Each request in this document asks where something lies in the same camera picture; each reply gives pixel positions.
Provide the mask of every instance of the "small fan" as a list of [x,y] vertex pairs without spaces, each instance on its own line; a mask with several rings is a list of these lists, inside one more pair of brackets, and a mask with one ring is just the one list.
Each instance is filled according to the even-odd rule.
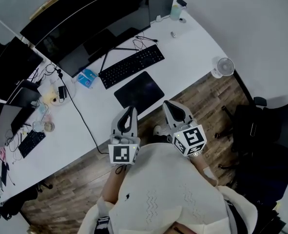
[[229,58],[221,58],[216,67],[211,71],[211,74],[215,78],[221,78],[223,76],[231,76],[235,71],[235,65]]

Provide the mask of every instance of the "keyboard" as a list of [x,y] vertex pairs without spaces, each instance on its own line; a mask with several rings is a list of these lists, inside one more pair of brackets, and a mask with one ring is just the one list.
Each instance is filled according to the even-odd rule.
[[164,56],[158,49],[157,45],[153,45],[117,62],[109,68],[106,68],[101,71],[98,76],[103,82],[105,88],[108,89],[127,77],[130,77],[131,75],[136,74],[163,59]]
[[18,146],[22,157],[25,158],[44,138],[45,133],[38,133],[32,130]]

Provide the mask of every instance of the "monitor stand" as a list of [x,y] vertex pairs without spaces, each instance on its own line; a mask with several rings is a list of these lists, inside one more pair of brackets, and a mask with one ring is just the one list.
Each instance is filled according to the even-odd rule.
[[[133,50],[133,51],[136,51],[136,52],[138,51],[138,49],[128,49],[128,48],[113,48],[113,49],[115,49],[115,50]],[[109,53],[109,51],[105,54],[105,58],[104,58],[102,66],[101,66],[100,72],[103,70],[103,67],[105,65],[105,61],[107,59],[108,53]]]

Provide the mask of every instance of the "tissue box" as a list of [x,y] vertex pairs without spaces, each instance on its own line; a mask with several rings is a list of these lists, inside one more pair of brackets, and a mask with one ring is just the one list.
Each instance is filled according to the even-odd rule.
[[93,71],[89,69],[84,69],[77,77],[78,82],[80,82],[83,86],[90,88],[92,86],[93,80],[97,77]]

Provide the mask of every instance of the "sneaker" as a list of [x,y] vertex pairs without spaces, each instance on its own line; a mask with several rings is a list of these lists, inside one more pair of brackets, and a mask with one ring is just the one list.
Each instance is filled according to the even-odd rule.
[[154,127],[153,135],[161,135],[162,128],[159,125]]

